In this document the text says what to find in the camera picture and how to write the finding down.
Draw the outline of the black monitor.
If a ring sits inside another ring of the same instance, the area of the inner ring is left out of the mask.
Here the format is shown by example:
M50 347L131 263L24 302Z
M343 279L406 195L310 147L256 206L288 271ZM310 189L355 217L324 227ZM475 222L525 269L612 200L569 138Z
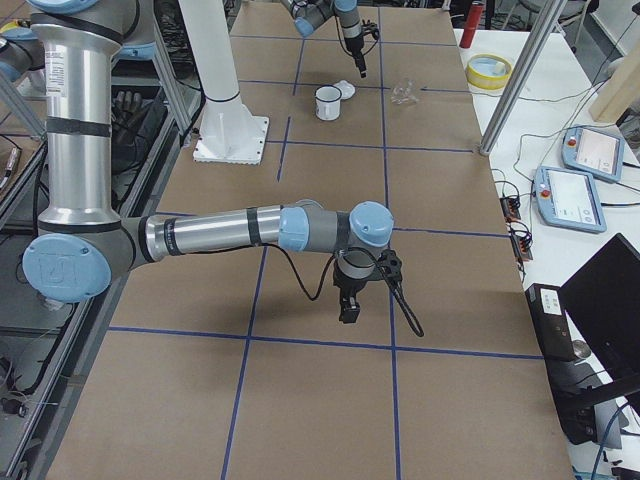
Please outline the black monitor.
M560 288L561 304L614 379L639 372L639 252L615 234Z

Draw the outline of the wooden beam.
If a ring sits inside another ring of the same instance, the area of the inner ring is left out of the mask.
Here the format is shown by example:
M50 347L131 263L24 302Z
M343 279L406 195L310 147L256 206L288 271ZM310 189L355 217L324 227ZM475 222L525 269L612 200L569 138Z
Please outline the wooden beam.
M627 55L609 64L612 75L589 108L593 120L613 123L639 99L639 57L639 43L636 43Z

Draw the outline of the far teach pendant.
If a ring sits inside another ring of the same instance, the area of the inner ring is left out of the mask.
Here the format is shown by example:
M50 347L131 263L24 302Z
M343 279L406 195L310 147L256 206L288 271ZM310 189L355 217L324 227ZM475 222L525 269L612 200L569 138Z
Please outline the far teach pendant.
M567 168L592 174L608 183L621 179L624 148L619 136L576 126L565 133L561 157Z

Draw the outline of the white enamel mug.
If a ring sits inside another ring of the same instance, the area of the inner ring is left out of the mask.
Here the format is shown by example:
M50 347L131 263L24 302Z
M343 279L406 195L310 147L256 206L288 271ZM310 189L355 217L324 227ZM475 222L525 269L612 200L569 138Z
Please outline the white enamel mug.
M315 91L315 114L319 120L334 121L340 116L342 91L334 85L325 85Z

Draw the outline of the clear plastic funnel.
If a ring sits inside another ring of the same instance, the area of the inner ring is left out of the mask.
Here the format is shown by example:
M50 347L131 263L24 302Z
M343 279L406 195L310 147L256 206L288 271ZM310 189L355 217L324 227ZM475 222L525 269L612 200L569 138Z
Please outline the clear plastic funnel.
M409 78L399 81L391 90L391 102L395 105L412 105L419 102L414 92L414 82Z

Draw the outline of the aluminium frame post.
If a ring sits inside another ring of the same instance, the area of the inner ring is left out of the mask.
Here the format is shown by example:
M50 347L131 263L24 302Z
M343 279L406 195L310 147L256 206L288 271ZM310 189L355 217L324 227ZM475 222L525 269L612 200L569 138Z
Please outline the aluminium frame post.
M489 156L497 143L519 99L520 93L566 4L567 0L552 0L547 1L542 7L482 136L479 145L479 153L481 155Z

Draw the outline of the yellow rimmed bowl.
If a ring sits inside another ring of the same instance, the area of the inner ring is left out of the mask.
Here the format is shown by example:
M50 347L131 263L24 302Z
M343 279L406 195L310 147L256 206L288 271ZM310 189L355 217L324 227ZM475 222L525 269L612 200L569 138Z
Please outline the yellow rimmed bowl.
M477 54L466 65L466 78L469 84L483 90L500 90L506 86L513 71L512 64L494 54Z

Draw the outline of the aluminium side rack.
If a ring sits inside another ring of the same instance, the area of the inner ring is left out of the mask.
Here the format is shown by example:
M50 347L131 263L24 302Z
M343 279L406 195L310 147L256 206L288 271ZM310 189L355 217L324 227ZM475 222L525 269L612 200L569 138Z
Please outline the aluminium side rack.
M112 69L118 55L152 58L170 113L188 137L199 102L174 76L150 1L35 1L32 27L44 51L47 136L41 174L49 203L34 212L35 236L21 266L44 298L68 304L62 325L46 328L8 363L16 378L28 359L43 354L12 386L25 425L2 442L5 479L41 479L61 444L80 396L80 380L97 356L125 276L150 257L143 220L112 204Z

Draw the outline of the red cylindrical bottle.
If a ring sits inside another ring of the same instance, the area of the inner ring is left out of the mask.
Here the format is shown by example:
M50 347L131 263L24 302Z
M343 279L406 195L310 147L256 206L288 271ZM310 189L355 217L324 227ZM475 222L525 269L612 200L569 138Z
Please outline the red cylindrical bottle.
M485 8L483 1L472 1L467 12L463 33L459 42L461 49L469 49L472 45L475 33Z

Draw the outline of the teach pendant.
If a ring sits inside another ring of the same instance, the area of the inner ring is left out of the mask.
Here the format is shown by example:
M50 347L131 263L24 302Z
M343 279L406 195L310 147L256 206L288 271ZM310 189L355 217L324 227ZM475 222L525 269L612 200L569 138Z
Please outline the teach pendant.
M561 157L567 168L592 174L608 183L621 179L624 148L619 136L576 126L565 133Z
M549 226L588 233L603 233L607 224L590 173L540 166L533 180L543 222Z

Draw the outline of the black computer tower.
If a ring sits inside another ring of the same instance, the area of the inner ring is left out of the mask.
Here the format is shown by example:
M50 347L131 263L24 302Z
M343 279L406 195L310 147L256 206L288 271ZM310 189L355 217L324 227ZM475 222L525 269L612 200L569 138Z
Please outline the black computer tower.
M555 403L599 387L603 382L587 362L591 355L588 345L571 336L566 309L559 299L559 288L546 284L532 284L525 293L534 330L544 357L547 376ZM605 428L617 409L613 400L572 411L557 408L557 415L568 440L579 445L602 443L608 448L621 447L621 435Z

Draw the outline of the near teach pendant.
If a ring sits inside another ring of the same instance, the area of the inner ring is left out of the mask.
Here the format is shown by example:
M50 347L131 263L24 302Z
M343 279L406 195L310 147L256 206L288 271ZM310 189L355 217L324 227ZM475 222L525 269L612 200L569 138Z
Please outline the near teach pendant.
M549 226L588 233L603 233L607 224L590 173L540 166L533 180L543 222Z

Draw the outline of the white ceramic lid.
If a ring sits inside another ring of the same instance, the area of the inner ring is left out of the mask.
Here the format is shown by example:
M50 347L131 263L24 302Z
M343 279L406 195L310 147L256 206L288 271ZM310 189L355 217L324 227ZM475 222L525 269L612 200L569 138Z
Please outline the white ceramic lid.
M351 99L356 93L356 87L347 80L340 80L334 83L333 86L340 91L340 99L342 101Z

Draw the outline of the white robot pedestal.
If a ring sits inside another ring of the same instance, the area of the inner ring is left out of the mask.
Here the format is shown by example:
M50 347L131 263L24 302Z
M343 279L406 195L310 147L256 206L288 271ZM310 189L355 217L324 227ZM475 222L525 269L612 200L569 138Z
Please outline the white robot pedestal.
M179 3L205 105L194 150L198 162L261 162L269 119L244 105L221 1Z

